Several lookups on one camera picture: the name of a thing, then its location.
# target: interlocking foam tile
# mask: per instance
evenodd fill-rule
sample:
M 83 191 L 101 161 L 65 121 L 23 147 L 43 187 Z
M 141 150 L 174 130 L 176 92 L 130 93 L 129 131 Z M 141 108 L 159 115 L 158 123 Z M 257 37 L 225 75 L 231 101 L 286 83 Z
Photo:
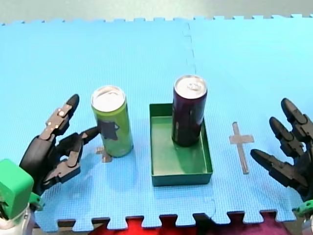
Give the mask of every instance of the interlocking foam tile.
M 110 218 L 110 229 L 126 228 L 126 217 L 144 216 L 143 226 L 160 226 L 159 216 L 177 214 L 177 225 L 192 225 L 194 213 L 215 211 L 211 185 L 154 188 L 150 160 L 150 103 L 172 102 L 174 81 L 189 73 L 190 37 L 182 19 L 92 23 L 14 23 L 0 28 L 1 158 L 19 163 L 45 121 L 74 93 L 80 104 L 67 135 L 96 124 L 92 92 L 120 86 L 128 97 L 134 150 L 102 163 L 95 155 L 100 137 L 84 147 L 81 173 L 46 191 L 36 213 L 47 232 L 57 221 L 74 219 L 74 231 L 92 230 L 93 218 Z
M 94 218 L 110 218 L 110 229 L 122 229 L 129 216 L 144 216 L 144 227 L 157 227 L 165 214 L 177 214 L 178 226 L 194 224 L 193 213 L 217 223 L 227 223 L 227 212 L 236 211 L 246 213 L 244 222 L 261 222 L 264 210 L 278 211 L 278 220 L 294 219 L 291 209 L 299 196 L 271 179 L 249 151 L 260 148 L 290 161 L 268 125 L 271 115 L 284 121 L 282 97 L 313 117 L 312 19 L 215 19 L 55 20 L 0 27 L 1 158 L 18 164 L 46 119 L 74 93 L 81 102 L 67 134 L 95 125 L 90 95 L 96 88 L 113 84 L 128 97 L 133 152 L 104 164 L 94 154 L 99 137 L 85 146 L 81 174 L 43 195 L 46 207 L 36 219 L 45 231 L 56 231 L 57 221 L 67 219 L 76 220 L 74 231 L 92 230 Z M 174 81 L 189 73 L 203 76 L 209 86 L 205 120 L 213 177 L 208 185 L 154 188 L 149 104 L 172 102 Z M 248 175 L 229 143 L 234 121 L 255 139 L 244 145 Z
M 280 101 L 288 97 L 313 117 L 312 18 L 190 22 L 197 74 L 206 78 L 206 128 L 214 173 L 211 183 L 216 213 L 226 223 L 227 212 L 245 212 L 244 222 L 261 222 L 259 211 L 275 210 L 278 221 L 294 218 L 297 193 L 275 182 L 250 156 L 252 148 L 291 162 L 279 148 L 268 120 L 280 119 L 289 129 Z M 232 122 L 255 143 L 244 144 L 250 173 L 244 175 L 235 145 Z

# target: green plastic container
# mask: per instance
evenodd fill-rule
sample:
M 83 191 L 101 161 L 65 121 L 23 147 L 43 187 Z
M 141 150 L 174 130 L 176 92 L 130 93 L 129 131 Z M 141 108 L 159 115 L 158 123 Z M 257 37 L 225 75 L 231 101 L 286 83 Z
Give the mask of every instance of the green plastic container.
M 152 183 L 154 186 L 207 184 L 213 173 L 205 123 L 191 147 L 173 143 L 172 104 L 150 104 Z

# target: black robotic finger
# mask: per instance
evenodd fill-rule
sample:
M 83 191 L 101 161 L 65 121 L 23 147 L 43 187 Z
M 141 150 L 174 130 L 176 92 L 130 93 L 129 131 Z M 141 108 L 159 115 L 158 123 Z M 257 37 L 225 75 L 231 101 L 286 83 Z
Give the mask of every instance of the black robotic finger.
M 92 139 L 94 139 L 99 134 L 98 127 L 95 126 L 93 128 L 90 128 L 86 131 L 83 131 L 79 134 L 79 136 L 83 139 L 84 144 L 89 143 Z
M 67 105 L 71 106 L 71 109 L 68 112 L 68 119 L 71 119 L 74 115 L 75 110 L 77 109 L 77 106 L 79 104 L 79 95 L 75 94 L 73 95 L 67 102 Z
M 308 189 L 307 180 L 297 172 L 297 169 L 287 162 L 282 162 L 261 150 L 252 149 L 252 158 L 263 166 L 271 177 L 285 187 L 292 187 L 298 192 L 305 193 Z
M 271 117 L 269 124 L 275 137 L 280 141 L 280 148 L 286 156 L 299 158 L 304 153 L 303 144 L 278 119 Z
M 292 125 L 292 132 L 295 137 L 305 144 L 312 144 L 313 123 L 306 114 L 302 114 L 299 109 L 287 98 L 281 102 L 282 110 L 288 122 Z

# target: can label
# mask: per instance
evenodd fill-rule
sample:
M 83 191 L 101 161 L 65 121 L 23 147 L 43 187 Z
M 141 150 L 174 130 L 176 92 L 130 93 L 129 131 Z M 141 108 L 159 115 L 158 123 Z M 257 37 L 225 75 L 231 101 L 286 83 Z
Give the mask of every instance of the can label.
M 98 120 L 98 128 L 100 134 L 104 139 L 117 140 L 116 131 L 119 129 L 119 126 L 114 121 L 102 121 Z

